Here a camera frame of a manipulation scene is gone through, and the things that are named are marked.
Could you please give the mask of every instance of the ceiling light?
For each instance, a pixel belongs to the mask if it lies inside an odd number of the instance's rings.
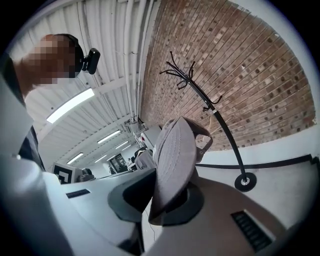
[[[112,158],[114,158],[115,157],[115,155],[114,156],[112,156],[112,157],[110,157],[107,161],[109,161],[110,159],[112,159]]]
[[[99,162],[102,158],[105,158],[107,155],[105,154],[103,157],[100,157],[97,161],[95,161],[95,163],[96,162]]]
[[[126,141],[126,142],[122,143],[121,145],[117,146],[115,149],[118,149],[118,148],[120,148],[121,146],[123,146],[124,144],[127,144],[127,143],[128,143],[128,141]]]
[[[84,153],[80,153],[77,156],[75,156],[74,158],[72,158],[69,162],[67,162],[67,165],[70,165],[71,163],[73,163],[74,161],[76,161],[79,157],[81,157]]]
[[[125,149],[129,148],[131,145],[126,146],[124,149],[122,149],[121,151],[124,151]]]
[[[81,92],[77,96],[73,97],[72,99],[64,103],[61,107],[54,111],[46,120],[53,124],[69,110],[73,109],[75,106],[77,106],[81,102],[84,102],[85,100],[89,99],[94,95],[94,91],[91,88]]]
[[[116,134],[118,134],[118,133],[120,133],[120,130],[117,130],[117,131],[115,131],[114,133],[111,133],[110,135],[108,135],[107,137],[104,137],[103,139],[99,140],[99,141],[98,141],[98,144],[104,142],[105,140],[111,138],[112,136],[114,136],[114,135],[116,135]]]

